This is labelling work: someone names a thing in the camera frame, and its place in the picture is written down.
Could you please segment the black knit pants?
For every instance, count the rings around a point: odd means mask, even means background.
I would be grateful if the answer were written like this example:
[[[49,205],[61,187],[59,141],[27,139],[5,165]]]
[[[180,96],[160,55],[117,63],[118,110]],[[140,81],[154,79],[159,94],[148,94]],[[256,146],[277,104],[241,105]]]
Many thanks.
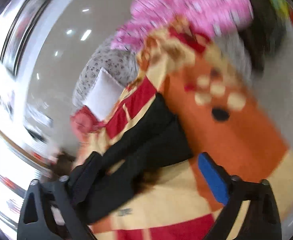
[[[185,133],[161,94],[145,115],[103,155],[92,152],[70,175],[69,194],[86,224],[128,202],[146,172],[192,157]]]

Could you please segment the red ruffled cushion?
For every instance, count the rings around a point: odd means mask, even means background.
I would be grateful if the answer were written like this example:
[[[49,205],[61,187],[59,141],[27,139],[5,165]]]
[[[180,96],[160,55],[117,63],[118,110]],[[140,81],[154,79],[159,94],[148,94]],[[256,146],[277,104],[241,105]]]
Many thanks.
[[[104,127],[105,123],[99,121],[87,106],[83,106],[70,116],[70,125],[78,140],[83,142],[88,133],[95,133]]]

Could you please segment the orange red love blanket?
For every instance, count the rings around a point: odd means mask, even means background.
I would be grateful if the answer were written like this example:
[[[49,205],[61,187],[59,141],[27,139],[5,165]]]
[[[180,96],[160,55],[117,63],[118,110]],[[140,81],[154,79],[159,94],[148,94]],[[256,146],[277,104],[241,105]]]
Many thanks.
[[[88,224],[99,239],[203,239],[223,209],[197,167],[207,152],[228,172],[270,180],[281,219],[293,208],[293,151],[218,46],[182,17],[151,31],[137,78],[105,126],[88,133],[77,165],[103,155],[145,115],[156,94],[179,119],[192,157],[146,172],[140,191]]]

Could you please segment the white square pillow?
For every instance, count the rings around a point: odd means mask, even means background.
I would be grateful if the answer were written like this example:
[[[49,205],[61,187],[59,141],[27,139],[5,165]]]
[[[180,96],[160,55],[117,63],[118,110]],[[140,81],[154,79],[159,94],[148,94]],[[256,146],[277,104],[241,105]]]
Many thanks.
[[[101,68],[94,86],[88,93],[84,105],[98,121],[103,121],[112,112],[124,87],[104,68]]]

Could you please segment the pink penguin quilt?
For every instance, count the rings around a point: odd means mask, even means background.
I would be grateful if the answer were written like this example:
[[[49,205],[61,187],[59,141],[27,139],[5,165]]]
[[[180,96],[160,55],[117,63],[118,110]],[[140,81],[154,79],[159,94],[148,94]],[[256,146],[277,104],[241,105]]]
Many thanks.
[[[246,27],[253,19],[250,0],[133,0],[130,13],[115,33],[112,49],[138,52],[150,31],[178,15],[209,37]]]

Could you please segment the framed wall picture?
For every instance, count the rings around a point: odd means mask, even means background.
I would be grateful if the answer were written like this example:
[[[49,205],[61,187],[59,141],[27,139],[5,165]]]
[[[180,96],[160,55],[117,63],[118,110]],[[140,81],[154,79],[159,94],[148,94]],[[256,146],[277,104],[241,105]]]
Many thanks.
[[[5,38],[0,63],[15,78],[21,65],[27,42],[34,27],[51,0],[25,0]]]

